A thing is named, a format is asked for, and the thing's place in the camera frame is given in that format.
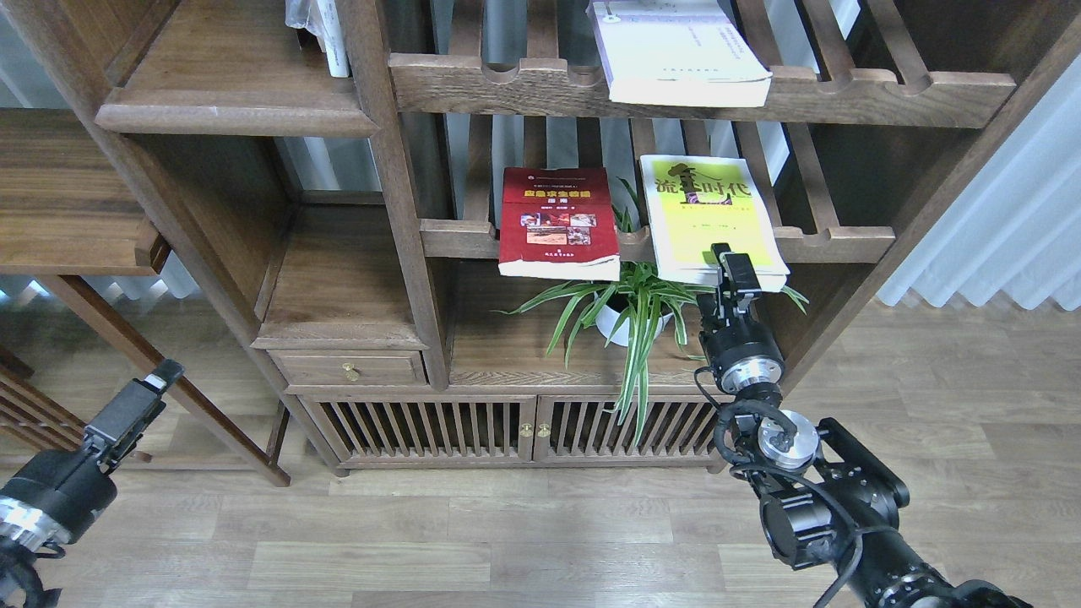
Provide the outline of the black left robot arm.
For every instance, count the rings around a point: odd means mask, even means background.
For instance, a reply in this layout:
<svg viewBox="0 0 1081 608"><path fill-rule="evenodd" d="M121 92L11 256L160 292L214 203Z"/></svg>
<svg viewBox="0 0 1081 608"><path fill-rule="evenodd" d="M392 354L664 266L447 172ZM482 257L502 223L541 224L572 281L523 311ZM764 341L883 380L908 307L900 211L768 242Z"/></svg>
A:
<svg viewBox="0 0 1081 608"><path fill-rule="evenodd" d="M111 473L126 458L165 404L162 398L185 368L159 364L149 376L135 378L84 429L74 451L36 454L3 488L1 497L1 574L3 599L22 589L26 607L54 607L59 589L44 589L35 570L40 547L62 558L96 523L118 493Z"/></svg>

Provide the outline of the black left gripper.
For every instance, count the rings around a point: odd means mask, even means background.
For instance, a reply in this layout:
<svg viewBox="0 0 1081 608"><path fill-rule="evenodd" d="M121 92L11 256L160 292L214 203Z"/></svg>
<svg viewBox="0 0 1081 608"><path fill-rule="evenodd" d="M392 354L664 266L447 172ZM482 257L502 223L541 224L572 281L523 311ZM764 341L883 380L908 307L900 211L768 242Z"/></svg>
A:
<svg viewBox="0 0 1081 608"><path fill-rule="evenodd" d="M49 541L74 544L84 536L118 493L93 453L131 453L184 372L182 364L166 359L143 380L128 382L86 425L84 447L92 453L36 454L3 488L1 534L30 551Z"/></svg>

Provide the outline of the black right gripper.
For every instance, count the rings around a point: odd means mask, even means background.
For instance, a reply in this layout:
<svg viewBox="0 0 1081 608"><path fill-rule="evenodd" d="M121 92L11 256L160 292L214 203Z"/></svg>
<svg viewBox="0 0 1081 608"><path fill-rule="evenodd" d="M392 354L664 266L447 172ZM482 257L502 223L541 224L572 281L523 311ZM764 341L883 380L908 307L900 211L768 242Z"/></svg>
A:
<svg viewBox="0 0 1081 608"><path fill-rule="evenodd" d="M771 330L758 322L750 303L762 289L748 254L726 243L711 246L718 259L718 288L696 296L702 316L699 342L715 384L728 395L762 384L778 393L786 366Z"/></svg>

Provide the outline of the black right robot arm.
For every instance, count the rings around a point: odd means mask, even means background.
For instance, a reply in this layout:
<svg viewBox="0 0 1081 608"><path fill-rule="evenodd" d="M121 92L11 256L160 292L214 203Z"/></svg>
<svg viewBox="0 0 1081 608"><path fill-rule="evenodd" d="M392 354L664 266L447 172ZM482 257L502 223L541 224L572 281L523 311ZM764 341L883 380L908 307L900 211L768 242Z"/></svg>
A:
<svg viewBox="0 0 1081 608"><path fill-rule="evenodd" d="M759 499L769 546L795 570L830 563L835 584L866 607L1020 607L986 581L951 585L899 533L906 485L837 420L818 423L780 408L785 364L771 330L752 315L762 288L744 253L713 244L713 294L700 294L706 368L730 404L717 404L713 440L732 474Z"/></svg>

